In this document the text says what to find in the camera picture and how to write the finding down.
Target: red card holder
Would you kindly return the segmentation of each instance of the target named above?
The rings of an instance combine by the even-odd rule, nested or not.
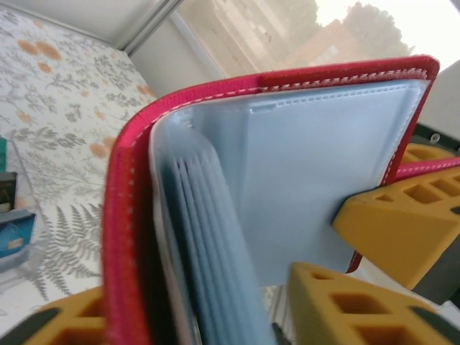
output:
[[[143,108],[115,142],[103,205],[103,283],[109,344],[172,344],[175,329],[152,219],[149,138],[152,125],[191,104],[258,93],[347,86],[394,80],[430,81],[393,155],[382,185],[395,179],[420,110],[438,72],[428,56],[301,68],[230,78],[164,96]],[[355,252],[349,272],[361,260]]]

